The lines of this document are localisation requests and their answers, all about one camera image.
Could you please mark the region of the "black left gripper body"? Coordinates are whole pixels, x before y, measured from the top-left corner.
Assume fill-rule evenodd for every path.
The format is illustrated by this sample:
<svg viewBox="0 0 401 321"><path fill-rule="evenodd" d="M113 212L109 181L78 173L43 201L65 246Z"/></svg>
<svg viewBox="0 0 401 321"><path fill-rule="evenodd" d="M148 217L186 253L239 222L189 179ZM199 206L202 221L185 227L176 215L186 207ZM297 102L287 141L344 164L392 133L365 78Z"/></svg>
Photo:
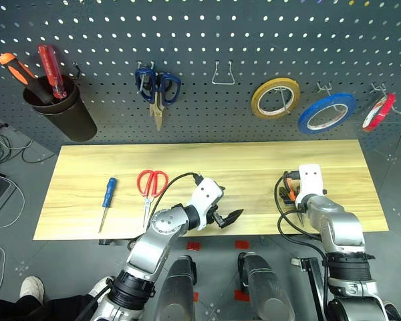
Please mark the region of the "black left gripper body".
<svg viewBox="0 0 401 321"><path fill-rule="evenodd" d="M216 223L220 228L223 225L223 218L217 213L218 205L212 205L207 211L207 225Z"/></svg>

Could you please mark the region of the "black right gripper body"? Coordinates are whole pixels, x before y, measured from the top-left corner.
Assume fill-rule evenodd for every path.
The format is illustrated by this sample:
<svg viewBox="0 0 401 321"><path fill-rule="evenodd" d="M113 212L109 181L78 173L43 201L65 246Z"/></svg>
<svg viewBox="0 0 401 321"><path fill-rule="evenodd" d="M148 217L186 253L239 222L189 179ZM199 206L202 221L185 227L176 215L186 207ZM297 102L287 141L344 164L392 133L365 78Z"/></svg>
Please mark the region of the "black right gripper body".
<svg viewBox="0 0 401 321"><path fill-rule="evenodd" d="M295 205L295 200L300 193L299 171L285 171L282 176L282 187L279 187L279 196L285 205Z"/></svg>

